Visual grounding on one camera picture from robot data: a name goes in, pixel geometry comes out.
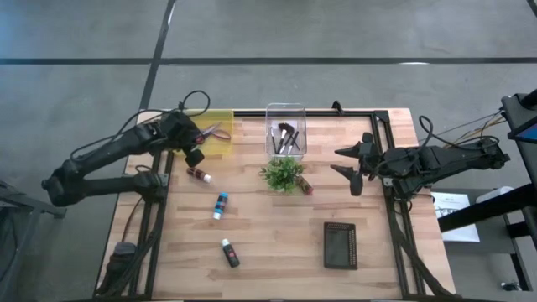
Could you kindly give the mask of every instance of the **concrete floor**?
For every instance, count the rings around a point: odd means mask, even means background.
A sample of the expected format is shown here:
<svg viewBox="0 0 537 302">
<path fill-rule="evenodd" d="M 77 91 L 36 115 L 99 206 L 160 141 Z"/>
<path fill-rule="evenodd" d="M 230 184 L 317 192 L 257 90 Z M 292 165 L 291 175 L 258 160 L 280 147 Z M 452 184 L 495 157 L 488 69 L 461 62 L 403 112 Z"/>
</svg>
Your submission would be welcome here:
<svg viewBox="0 0 537 302">
<path fill-rule="evenodd" d="M 0 0 L 0 58 L 151 58 L 167 2 Z M 537 53 L 537 18 L 525 0 L 185 0 L 176 3 L 170 22 L 163 57 Z M 175 107 L 195 89 L 207 91 L 214 108 L 262 108 L 269 102 L 328 107 L 339 100 L 344 107 L 410 107 L 415 121 L 426 115 L 439 132 L 496 112 L 502 96 L 537 88 L 536 67 L 167 65 L 159 67 L 149 107 Z M 40 181 L 72 149 L 114 133 L 138 110 L 148 72 L 149 65 L 0 65 L 0 133 L 5 142 L 0 179 L 47 200 Z M 500 137 L 511 154 L 502 170 L 467 172 L 438 187 L 526 184 L 528 176 L 507 131 L 502 124 L 488 132 Z M 124 164 L 118 161 L 94 176 L 118 176 Z M 88 198 L 70 207 L 63 221 L 43 216 L 19 280 L 21 299 L 91 297 L 115 200 Z M 523 244 L 535 274 L 537 253 Z M 502 256 L 449 258 L 457 292 L 468 298 L 530 301 L 537 296 L 498 288 L 514 275 Z"/>
</svg>

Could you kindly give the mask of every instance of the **potted plant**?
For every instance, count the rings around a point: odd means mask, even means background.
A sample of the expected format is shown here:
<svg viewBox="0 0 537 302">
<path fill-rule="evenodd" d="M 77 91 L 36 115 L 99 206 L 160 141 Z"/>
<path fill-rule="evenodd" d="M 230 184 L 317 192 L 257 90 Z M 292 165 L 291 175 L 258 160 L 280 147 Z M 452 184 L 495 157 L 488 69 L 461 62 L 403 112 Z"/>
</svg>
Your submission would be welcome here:
<svg viewBox="0 0 537 302">
<path fill-rule="evenodd" d="M 291 157 L 272 158 L 266 168 L 259 172 L 267 180 L 270 189 L 280 193 L 291 193 L 296 187 L 295 179 L 304 172 L 304 167 Z"/>
</svg>

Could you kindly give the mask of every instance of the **black rectangular tray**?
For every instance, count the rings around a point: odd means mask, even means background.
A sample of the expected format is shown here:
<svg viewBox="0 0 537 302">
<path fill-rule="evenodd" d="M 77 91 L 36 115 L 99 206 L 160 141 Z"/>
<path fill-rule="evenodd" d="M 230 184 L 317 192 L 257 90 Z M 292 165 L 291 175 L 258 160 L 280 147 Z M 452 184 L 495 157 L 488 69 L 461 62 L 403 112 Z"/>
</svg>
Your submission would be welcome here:
<svg viewBox="0 0 537 302">
<path fill-rule="evenodd" d="M 325 268 L 358 269 L 356 226 L 325 222 Z"/>
</svg>

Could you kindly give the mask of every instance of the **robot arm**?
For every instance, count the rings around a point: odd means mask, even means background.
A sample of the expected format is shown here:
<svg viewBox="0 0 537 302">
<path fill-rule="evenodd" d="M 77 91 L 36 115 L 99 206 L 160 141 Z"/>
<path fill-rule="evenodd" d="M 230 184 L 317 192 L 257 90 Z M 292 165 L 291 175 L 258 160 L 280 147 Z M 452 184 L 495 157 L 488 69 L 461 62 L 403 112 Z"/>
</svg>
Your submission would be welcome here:
<svg viewBox="0 0 537 302">
<path fill-rule="evenodd" d="M 142 196 L 151 194 L 163 197 L 160 191 L 163 184 L 167 184 L 163 180 L 165 176 L 150 171 L 106 180 L 84 180 L 84 177 L 128 155 L 156 154 L 165 149 L 183 150 L 186 163 L 190 167 L 196 166 L 204 159 L 196 148 L 199 135 L 200 130 L 183 112 L 168 112 L 159 121 L 138 124 L 117 140 L 87 154 L 67 159 L 47 180 L 43 180 L 41 186 L 47 190 L 55 206 L 70 206 L 86 196 L 128 191 L 136 191 Z"/>
<path fill-rule="evenodd" d="M 364 133 L 362 141 L 336 153 L 359 160 L 360 168 L 331 165 L 351 181 L 351 194 L 362 193 L 363 176 L 372 180 L 375 176 L 393 187 L 394 197 L 409 200 L 421 188 L 438 180 L 459 174 L 469 169 L 500 169 L 510 160 L 490 138 L 452 148 L 416 147 L 393 148 L 378 154 L 373 135 Z"/>
</svg>

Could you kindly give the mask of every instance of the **butcher block tabletop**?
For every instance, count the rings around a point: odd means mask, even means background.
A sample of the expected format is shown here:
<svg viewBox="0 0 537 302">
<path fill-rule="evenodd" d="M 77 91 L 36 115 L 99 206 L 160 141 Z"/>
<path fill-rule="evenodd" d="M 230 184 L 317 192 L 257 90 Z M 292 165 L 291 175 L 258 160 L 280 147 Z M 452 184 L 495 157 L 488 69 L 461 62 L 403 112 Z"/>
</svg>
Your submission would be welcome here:
<svg viewBox="0 0 537 302">
<path fill-rule="evenodd" d="M 386 110 L 395 145 L 416 146 L 410 110 Z M 145 112 L 139 121 L 154 115 Z M 190 177 L 184 158 L 176 155 L 153 299 L 401 298 L 381 181 L 364 179 L 362 195 L 351 196 L 348 180 L 330 168 L 330 164 L 356 168 L 355 159 L 336 155 L 334 150 L 356 144 L 364 132 L 371 131 L 367 117 L 307 117 L 308 148 L 301 163 L 305 167 L 303 176 L 314 188 L 313 195 L 303 195 L 300 190 L 282 195 L 271 191 L 258 175 L 270 160 L 264 147 L 264 117 L 235 117 L 232 151 L 206 156 L 197 166 L 212 176 L 210 184 Z M 149 154 L 130 156 L 125 173 L 136 174 L 135 166 L 151 166 L 152 160 Z M 229 197 L 217 221 L 212 213 L 220 192 L 227 192 Z M 136 193 L 118 198 L 100 281 L 138 199 Z M 126 241 L 137 242 L 142 209 L 139 206 L 135 212 Z M 454 293 L 430 197 L 416 197 L 410 215 L 418 254 L 441 284 Z M 357 270 L 324 268 L 325 221 L 356 225 Z M 230 268 L 222 251 L 224 238 L 241 262 L 237 268 Z M 404 258 L 411 292 L 415 292 L 412 267 Z M 140 292 L 148 265 L 149 255 L 143 262 Z"/>
</svg>

